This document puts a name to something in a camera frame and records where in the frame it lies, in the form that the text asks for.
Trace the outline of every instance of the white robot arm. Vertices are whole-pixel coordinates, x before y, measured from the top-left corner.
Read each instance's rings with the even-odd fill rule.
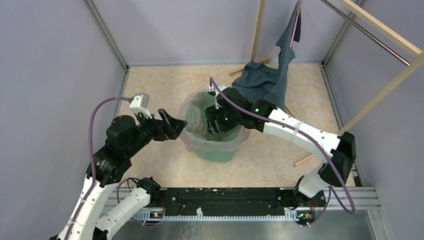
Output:
[[[210,133],[215,135],[242,125],[247,129],[255,129],[288,140],[315,155],[323,165],[299,179],[294,190],[295,194],[305,199],[305,202],[328,186],[341,187],[337,173],[330,168],[327,158],[331,159],[338,174],[346,183],[356,158],[355,137],[352,134],[345,132],[337,135],[324,132],[295,119],[266,100],[258,99],[250,103],[235,88],[223,85],[217,87],[219,90],[212,84],[209,86],[209,94],[215,96],[216,100],[215,105],[205,110]]]
[[[346,182],[355,161],[355,138],[348,132],[342,135],[324,132],[305,124],[265,100],[250,103],[231,87],[218,86],[222,94],[244,110],[240,111],[223,99],[214,87],[209,93],[215,95],[215,105],[205,110],[208,131],[212,134],[226,132],[237,125],[256,129],[262,133],[275,135],[291,141],[311,152],[323,165],[302,176],[297,182],[293,195],[307,203],[318,192],[328,186],[340,187],[335,172],[329,167],[326,157],[334,163],[342,180]],[[137,183],[131,194],[107,215],[99,216],[106,201],[121,181],[124,172],[131,166],[130,158],[151,140],[166,141],[178,138],[187,122],[169,116],[165,110],[158,112],[162,120],[155,119],[147,110],[149,96],[136,95],[130,104],[139,124],[131,116],[116,117],[107,129],[106,144],[94,154],[96,179],[93,181],[88,167],[82,192],[65,228],[50,240],[111,240],[117,231],[152,199],[157,200],[160,185],[152,178],[144,178]],[[258,119],[245,112],[263,117]],[[277,124],[282,122],[287,127]]]
[[[160,192],[152,178],[137,183],[130,196],[118,204],[107,216],[99,219],[106,201],[131,166],[131,157],[150,141],[176,140],[187,122],[169,116],[159,109],[162,120],[155,119],[147,110],[149,96],[145,93],[132,98],[132,116],[116,117],[106,130],[105,145],[94,154],[96,179],[89,166],[82,192],[65,228],[50,240],[111,240],[115,233],[138,210],[147,206]]]

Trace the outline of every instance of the white gray wall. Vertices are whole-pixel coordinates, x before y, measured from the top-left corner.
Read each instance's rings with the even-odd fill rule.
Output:
[[[424,1],[370,0],[363,8],[424,49]],[[390,46],[412,61],[399,47]],[[403,69],[404,65],[351,28],[328,66],[346,120]],[[424,211],[423,89],[421,66],[351,128],[356,136],[362,179],[367,186],[376,187],[396,239],[422,239],[423,218],[419,213]]]
[[[0,1],[0,239],[46,240],[77,202],[94,107],[123,69],[84,1]],[[115,105],[95,120],[94,149]]]
[[[95,0],[129,65],[249,61],[259,0]],[[296,0],[267,0],[256,59],[273,56]],[[324,59],[343,19],[319,0],[302,5],[297,62]]]

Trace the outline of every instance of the metal rod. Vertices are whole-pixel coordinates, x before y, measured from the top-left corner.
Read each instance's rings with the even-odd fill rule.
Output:
[[[380,41],[377,37],[372,35],[368,30],[363,28],[361,25],[359,25],[356,21],[351,19],[348,15],[346,15],[340,9],[338,9],[333,4],[331,4],[328,0],[321,0],[321,2],[323,2],[330,9],[332,9],[334,12],[336,12],[338,15],[340,15],[342,18],[344,18],[348,23],[352,24],[352,26],[354,26],[356,29],[358,29],[361,33],[365,34],[369,39],[371,39],[374,43],[376,43],[377,45],[382,47],[384,50],[386,50],[389,54],[391,54],[393,57],[395,57],[397,60],[399,60],[405,66],[410,65],[410,63],[407,60],[405,60],[403,57],[401,57],[397,52],[393,51],[390,47],[388,47],[386,44],[384,44],[382,41]]]
[[[91,15],[93,16],[97,26],[99,27],[104,39],[106,40],[107,45],[109,45],[110,50],[113,52],[113,55],[115,55],[116,59],[119,61],[120,65],[124,70],[128,70],[128,65],[125,62],[125,59],[121,53],[121,51],[118,48],[118,45],[116,44],[114,38],[112,37],[110,31],[106,27],[105,21],[103,21],[102,16],[100,15],[99,11],[97,10],[96,5],[94,4],[93,0],[84,0],[86,6],[88,7],[88,10],[90,11]]]
[[[362,5],[366,2],[367,0],[358,0],[356,2],[356,5],[358,5],[359,7],[362,7]],[[355,20],[355,13],[350,12],[348,17],[352,20]],[[331,45],[330,50],[328,50],[327,55],[324,58],[324,61],[322,61],[322,65],[327,66],[327,64],[329,64],[330,60],[332,59],[334,53],[336,52],[336,49],[339,47],[339,44],[342,40],[342,38],[346,35],[347,30],[349,29],[349,27],[351,26],[351,24],[348,21],[344,21],[343,26],[341,27],[340,31],[337,34],[337,37],[335,38],[334,42]]]

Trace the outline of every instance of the marble-patterned floor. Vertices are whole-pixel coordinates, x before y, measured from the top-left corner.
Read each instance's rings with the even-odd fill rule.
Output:
[[[240,74],[228,73],[242,65],[191,65],[132,67],[124,96],[150,95],[148,109],[165,109],[176,117],[189,94],[206,90],[209,77],[231,86]],[[338,131],[333,109],[318,64],[291,64],[288,70],[286,105],[299,120],[327,132]],[[122,103],[120,115],[132,115]],[[227,163],[207,161],[188,152],[178,140],[152,141],[136,154],[124,177],[153,177],[163,187],[289,187],[320,165],[314,159],[299,167],[293,164],[309,153],[284,139],[252,131]],[[352,176],[348,186],[354,186]]]

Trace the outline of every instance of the cable tie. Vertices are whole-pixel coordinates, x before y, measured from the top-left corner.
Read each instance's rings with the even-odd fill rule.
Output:
[[[299,122],[296,124],[296,129],[294,130],[294,132],[293,132],[293,136],[291,137],[291,142],[292,142],[292,143],[294,143],[294,142],[295,142],[296,135],[298,134],[299,129],[301,128],[301,126],[302,126],[303,124],[304,124],[304,122],[303,122],[303,121],[299,121]]]

